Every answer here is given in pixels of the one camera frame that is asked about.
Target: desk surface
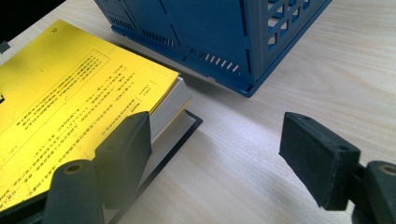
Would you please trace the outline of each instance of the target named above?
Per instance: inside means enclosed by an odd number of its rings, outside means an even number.
[[[350,223],[325,212],[278,155],[283,115],[305,114],[396,163],[396,2],[333,0],[251,98],[113,33],[93,0],[67,0],[9,42],[0,64],[58,19],[181,71],[204,123],[124,218],[126,223]]]

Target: yellow paper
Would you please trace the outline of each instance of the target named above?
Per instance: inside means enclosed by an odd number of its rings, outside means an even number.
[[[177,73],[56,21],[0,66],[0,211],[50,187],[133,113],[153,111]]]

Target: black clamp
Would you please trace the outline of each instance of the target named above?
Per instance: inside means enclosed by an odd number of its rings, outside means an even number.
[[[287,112],[279,154],[303,181],[318,206],[346,210],[353,223],[396,223],[396,165],[359,164],[361,151],[315,120]]]

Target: ventilation slot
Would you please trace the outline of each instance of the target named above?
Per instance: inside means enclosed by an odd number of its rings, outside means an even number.
[[[134,29],[133,26],[130,23],[126,22],[126,21],[122,21],[122,20],[119,20],[119,19],[116,19],[116,18],[113,18],[113,17],[109,17],[109,18],[110,18],[111,24],[113,24],[113,25],[120,26],[120,27],[125,28],[127,30],[133,30]]]
[[[160,0],[161,7],[163,8],[163,13],[167,14],[165,6],[163,5],[163,1]]]
[[[143,30],[143,36],[148,38],[148,39],[151,39],[153,41],[156,41],[156,42],[158,42],[160,44],[168,46],[170,48],[174,48],[175,47],[174,41],[172,39],[163,37],[161,35],[156,35],[156,34],[150,32],[150,31]]]
[[[244,36],[248,35],[248,28],[247,28],[247,20],[245,15],[245,3],[244,0],[239,0],[239,6],[241,8],[241,18],[242,18],[242,25],[244,29]]]
[[[209,54],[209,53],[206,53],[201,50],[194,49],[194,48],[188,48],[188,53],[190,54],[190,57],[201,60],[205,63],[209,63],[211,65],[218,67],[218,68],[228,70],[233,73],[238,72],[238,69],[239,69],[238,64],[228,62],[227,60],[222,59],[222,58],[215,56],[213,54]]]

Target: clamp jaw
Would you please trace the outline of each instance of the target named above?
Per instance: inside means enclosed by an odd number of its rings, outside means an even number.
[[[280,156],[305,184],[318,206],[329,211],[355,204],[352,222],[396,223],[396,165],[359,164],[361,151],[304,115],[284,117]]]
[[[93,161],[70,161],[56,170],[42,223],[104,223],[102,203],[122,209],[134,201],[150,154],[149,113],[125,118]]]

